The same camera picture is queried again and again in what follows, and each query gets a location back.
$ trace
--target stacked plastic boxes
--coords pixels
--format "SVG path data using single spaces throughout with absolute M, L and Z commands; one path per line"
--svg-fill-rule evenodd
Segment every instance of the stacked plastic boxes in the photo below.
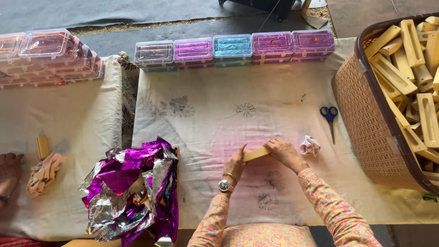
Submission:
M 212 38 L 174 41 L 174 62 L 179 69 L 213 67 Z
M 104 76 L 104 62 L 65 29 L 0 36 L 0 88 L 64 85 Z
M 253 64 L 289 62 L 293 53 L 291 32 L 254 33 Z
M 136 43 L 134 64 L 145 72 L 177 71 L 174 63 L 173 41 Z
M 330 30 L 293 31 L 293 62 L 322 62 L 335 51 Z
M 252 36 L 250 34 L 213 37 L 213 57 L 217 68 L 250 65 L 252 55 Z

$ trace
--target bracelet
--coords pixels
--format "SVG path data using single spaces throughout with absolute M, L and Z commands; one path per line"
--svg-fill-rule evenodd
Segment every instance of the bracelet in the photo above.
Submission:
M 225 173 L 223 173 L 223 176 L 224 176 L 224 175 L 229 175 L 229 176 L 231 176 L 231 177 L 233 178 L 233 180 L 235 180 L 235 183 L 238 184 L 238 180 L 236 180 L 235 176 L 233 176 L 231 173 L 225 172 Z
M 11 198 L 8 195 L 0 194 L 0 200 L 4 201 L 6 205 L 11 202 Z

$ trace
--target black object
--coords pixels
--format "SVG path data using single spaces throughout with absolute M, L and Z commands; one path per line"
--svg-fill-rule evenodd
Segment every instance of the black object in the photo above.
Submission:
M 224 2 L 227 0 L 218 0 L 220 6 L 224 5 Z M 255 9 L 259 9 L 262 11 L 271 12 L 273 10 L 273 14 L 277 15 L 277 21 L 282 22 L 288 17 L 288 14 L 291 11 L 291 7 L 293 7 L 294 2 L 296 0 L 229 0 L 238 4 L 242 4 L 245 6 L 250 6 Z

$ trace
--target gold bangle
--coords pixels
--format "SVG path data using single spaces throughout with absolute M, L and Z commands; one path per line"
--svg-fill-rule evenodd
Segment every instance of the gold bangle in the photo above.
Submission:
M 236 180 L 235 176 L 233 176 L 231 173 L 225 172 L 225 173 L 223 173 L 223 176 L 224 176 L 224 175 L 229 175 L 229 176 L 231 176 L 231 177 L 233 178 L 233 180 L 235 180 L 235 183 L 238 184 L 238 180 Z

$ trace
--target scissors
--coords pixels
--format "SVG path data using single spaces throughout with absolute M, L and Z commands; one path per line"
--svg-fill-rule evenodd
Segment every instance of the scissors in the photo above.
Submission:
M 329 124 L 329 129 L 331 130 L 331 137 L 332 137 L 332 144 L 335 145 L 334 141 L 334 127 L 332 126 L 332 122 L 334 121 L 335 116 L 338 114 L 337 108 L 331 106 L 331 107 L 322 107 L 320 108 L 320 114 L 326 118 Z

